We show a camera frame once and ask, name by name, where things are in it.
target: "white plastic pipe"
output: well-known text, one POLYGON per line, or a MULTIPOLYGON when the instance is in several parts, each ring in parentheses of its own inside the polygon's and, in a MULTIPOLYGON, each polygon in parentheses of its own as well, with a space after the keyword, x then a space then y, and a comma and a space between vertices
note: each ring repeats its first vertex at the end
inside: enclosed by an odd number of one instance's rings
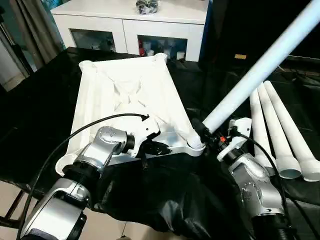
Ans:
POLYGON ((285 133, 263 83, 258 87, 258 93, 276 156, 276 168, 284 179, 298 178, 301 175, 300 165, 291 152, 285 133))
POLYGON ((304 137, 301 135, 288 110, 281 101, 274 86, 270 81, 264 83, 265 89, 270 97, 273 108, 282 125, 285 135, 292 147, 296 159, 299 161, 302 176, 308 182, 320 181, 320 162, 312 154, 304 137))
MULTIPOLYGON (((296 46, 320 22, 320 0, 312 0, 305 9, 288 26, 281 36, 272 44, 264 55, 253 65, 246 75, 228 93, 219 105, 203 121, 211 133, 249 97, 296 46)), ((188 144, 194 149, 203 147, 198 134, 193 131, 188 144)))
MULTIPOLYGON (((262 113, 262 108, 257 89, 255 89, 250 95, 250 109, 253 139, 266 150, 266 152, 272 158, 274 164, 276 164, 275 158, 271 155, 265 119, 262 113)), ((268 158, 256 145, 254 145, 254 157, 262 166, 264 166, 267 169, 271 176, 275 174, 275 171, 271 163, 269 162, 268 158)))

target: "white cabinet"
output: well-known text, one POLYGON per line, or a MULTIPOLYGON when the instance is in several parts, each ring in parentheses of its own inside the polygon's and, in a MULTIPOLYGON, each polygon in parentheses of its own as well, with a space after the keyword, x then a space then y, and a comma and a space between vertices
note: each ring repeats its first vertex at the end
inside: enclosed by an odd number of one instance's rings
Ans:
POLYGON ((66 47, 139 55, 144 42, 152 43, 154 53, 175 57, 180 51, 197 62, 208 2, 162 0, 158 12, 141 15, 136 0, 71 0, 51 12, 66 47))

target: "chair leg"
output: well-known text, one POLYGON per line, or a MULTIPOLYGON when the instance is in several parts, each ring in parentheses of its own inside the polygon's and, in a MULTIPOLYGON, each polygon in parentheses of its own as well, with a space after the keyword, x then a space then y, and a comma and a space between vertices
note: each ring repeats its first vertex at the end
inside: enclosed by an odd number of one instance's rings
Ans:
POLYGON ((16 196, 15 200, 13 201, 11 207, 9 208, 8 212, 6 213, 5 217, 0 216, 0 226, 18 229, 19 228, 19 220, 10 219, 14 211, 17 209, 18 204, 20 203, 22 197, 24 196, 24 191, 20 190, 18 195, 16 196))
POLYGON ((8 212, 4 216, 5 219, 10 219, 14 211, 17 209, 18 204, 20 203, 22 197, 24 196, 25 192, 20 190, 18 195, 16 196, 15 200, 13 201, 11 207, 9 208, 8 212))

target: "table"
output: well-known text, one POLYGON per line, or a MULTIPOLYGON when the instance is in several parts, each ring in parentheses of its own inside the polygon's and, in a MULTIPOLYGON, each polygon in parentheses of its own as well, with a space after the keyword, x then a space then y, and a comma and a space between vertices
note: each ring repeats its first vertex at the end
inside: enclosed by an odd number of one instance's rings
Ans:
MULTIPOLYGON (((130 57, 136 56, 70 47, 18 87, 0 96, 0 180, 28 192, 29 183, 43 161, 70 134, 81 79, 79 62, 130 57)), ((200 119, 219 103, 245 72, 243 68, 221 69, 211 63, 170 61, 167 65, 189 118, 200 119)), ((320 85, 305 77, 297 79, 290 72, 274 73, 269 80, 311 151, 320 159, 317 118, 320 106, 311 104, 320 100, 320 85)), ((249 101, 244 102, 232 117, 250 117, 249 101)), ((67 146, 45 170, 36 187, 36 197, 40 198, 58 179, 54 166, 66 149, 67 146)), ((252 152, 253 147, 249 145, 248 150, 252 152)), ((91 208, 118 220, 149 225, 158 231, 167 231, 168 221, 175 220, 170 223, 171 230, 194 239, 219 234, 239 237, 245 234, 234 198, 239 192, 223 172, 225 169, 212 159, 214 157, 209 153, 201 158, 183 154, 159 157, 149 161, 148 171, 141 168, 140 162, 110 166, 97 186, 96 204, 91 208), (182 200, 188 200, 184 202, 184 211, 165 208, 165 203, 181 203, 182 200), (165 209, 166 214, 161 213, 160 210, 165 209), (175 218, 170 218, 169 214, 174 214, 175 218), (188 225, 190 219, 209 231, 195 234, 188 225)), ((307 214, 318 223, 320 182, 293 179, 287 183, 291 194, 303 201, 301 205, 307 214)), ((291 203, 289 210, 301 239, 313 239, 291 203)))

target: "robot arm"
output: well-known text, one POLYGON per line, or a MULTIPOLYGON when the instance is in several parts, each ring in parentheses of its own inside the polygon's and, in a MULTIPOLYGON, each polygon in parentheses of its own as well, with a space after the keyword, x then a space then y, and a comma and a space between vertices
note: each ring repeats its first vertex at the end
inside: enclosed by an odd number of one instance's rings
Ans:
POLYGON ((33 209, 24 223, 20 238, 26 240, 77 240, 86 223, 83 213, 97 182, 113 155, 135 157, 146 139, 160 133, 152 118, 147 118, 135 136, 111 126, 103 126, 94 140, 33 209))
MULTIPOLYGON (((251 218, 256 239, 293 240, 294 234, 285 216, 282 197, 272 185, 268 171, 251 154, 240 149, 246 139, 235 136, 228 142, 219 133, 211 135, 203 123, 196 124, 202 142, 207 142, 217 151, 217 159, 228 165, 228 171, 239 187, 242 204, 251 218)), ((246 136, 250 134, 250 126, 249 118, 233 119, 229 125, 246 136)))

